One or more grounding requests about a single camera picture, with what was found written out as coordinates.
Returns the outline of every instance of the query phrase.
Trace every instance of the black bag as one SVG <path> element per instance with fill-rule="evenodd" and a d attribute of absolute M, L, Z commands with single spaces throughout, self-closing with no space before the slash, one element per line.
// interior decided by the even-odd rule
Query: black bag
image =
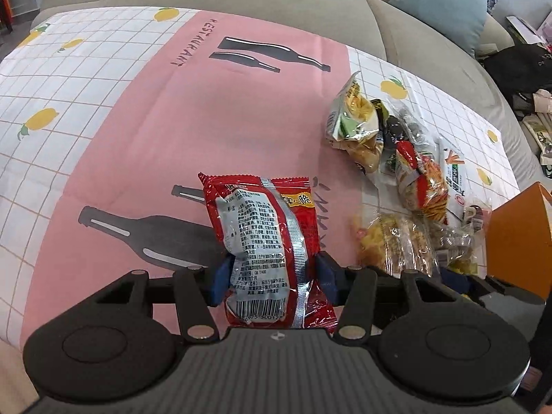
<path fill-rule="evenodd" d="M 533 93 L 552 92 L 552 55 L 538 45 L 515 45 L 483 61 L 514 110 L 534 112 Z"/>

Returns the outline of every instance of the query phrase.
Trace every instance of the silver stripe on bag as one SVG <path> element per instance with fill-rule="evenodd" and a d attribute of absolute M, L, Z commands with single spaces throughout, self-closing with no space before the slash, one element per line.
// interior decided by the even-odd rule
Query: silver stripe on bag
<path fill-rule="evenodd" d="M 297 307 L 295 309 L 292 328 L 303 328 L 309 287 L 305 237 L 301 232 L 295 214 L 284 201 L 282 195 L 278 192 L 272 181 L 261 178 L 260 182 L 272 193 L 274 199 L 276 199 L 276 202 L 284 212 L 285 222 L 288 225 L 289 238 L 292 241 L 295 277 L 297 279 Z"/>

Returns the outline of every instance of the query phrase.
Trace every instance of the light blue pillow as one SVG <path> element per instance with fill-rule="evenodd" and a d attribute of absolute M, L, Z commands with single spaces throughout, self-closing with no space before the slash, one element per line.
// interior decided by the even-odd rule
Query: light blue pillow
<path fill-rule="evenodd" d="M 389 0 L 389 3 L 475 56 L 487 19 L 487 0 Z"/>

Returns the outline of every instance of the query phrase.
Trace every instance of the nutrition label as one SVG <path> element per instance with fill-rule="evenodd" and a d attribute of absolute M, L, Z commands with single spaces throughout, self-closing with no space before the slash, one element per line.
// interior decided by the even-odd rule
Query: nutrition label
<path fill-rule="evenodd" d="M 246 322 L 285 315 L 289 279 L 278 217 L 266 194 L 236 188 L 216 199 L 226 249 L 236 256 L 230 277 L 235 294 L 226 303 Z"/>

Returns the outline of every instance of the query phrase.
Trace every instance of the transparent plastic bag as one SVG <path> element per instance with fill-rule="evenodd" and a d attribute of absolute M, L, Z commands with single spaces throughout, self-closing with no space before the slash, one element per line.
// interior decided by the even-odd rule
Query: transparent plastic bag
<path fill-rule="evenodd" d="M 383 132 L 374 104 L 361 94 L 354 73 L 332 103 L 326 123 L 326 138 L 332 147 L 346 150 L 361 171 L 373 173 L 379 167 Z"/>
<path fill-rule="evenodd" d="M 423 218 L 380 213 L 371 220 L 358 217 L 354 227 L 360 265 L 377 266 L 393 276 L 400 276 L 405 269 L 438 275 Z"/>
<path fill-rule="evenodd" d="M 384 148 L 393 152 L 397 142 L 408 140 L 404 123 L 387 101 L 373 99 L 372 103 L 376 107 L 380 127 L 383 131 Z"/>
<path fill-rule="evenodd" d="M 427 221 L 431 246 L 440 267 L 459 274 L 476 274 L 476 241 L 470 229 L 453 228 L 434 221 Z"/>
<path fill-rule="evenodd" d="M 464 206 L 462 225 L 472 229 L 474 233 L 487 231 L 491 221 L 492 204 L 490 201 L 483 202 L 481 199 L 470 196 Z"/>
<path fill-rule="evenodd" d="M 429 131 L 422 120 L 416 118 L 404 102 L 390 98 L 389 104 L 396 117 L 400 120 L 403 129 L 414 149 L 424 155 L 432 155 L 433 160 L 439 160 L 438 139 Z"/>

